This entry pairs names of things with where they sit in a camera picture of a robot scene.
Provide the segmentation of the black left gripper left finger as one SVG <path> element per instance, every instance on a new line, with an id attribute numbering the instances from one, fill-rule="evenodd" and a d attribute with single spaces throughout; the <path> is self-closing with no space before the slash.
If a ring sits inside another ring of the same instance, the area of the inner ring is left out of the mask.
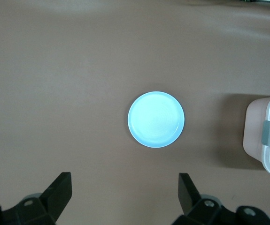
<path id="1" fill-rule="evenodd" d="M 0 206 L 0 225 L 55 225 L 71 197 L 71 173 L 62 172 L 43 193 L 28 195 L 8 210 Z"/>

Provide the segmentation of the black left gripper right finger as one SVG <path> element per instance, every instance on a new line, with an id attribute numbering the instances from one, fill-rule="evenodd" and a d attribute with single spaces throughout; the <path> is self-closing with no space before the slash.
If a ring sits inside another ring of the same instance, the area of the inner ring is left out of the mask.
<path id="1" fill-rule="evenodd" d="M 233 212 L 216 197 L 201 195 L 187 173 L 179 174 L 178 199 L 183 215 L 175 225 L 270 225 L 269 216 L 259 208 L 239 206 Z"/>

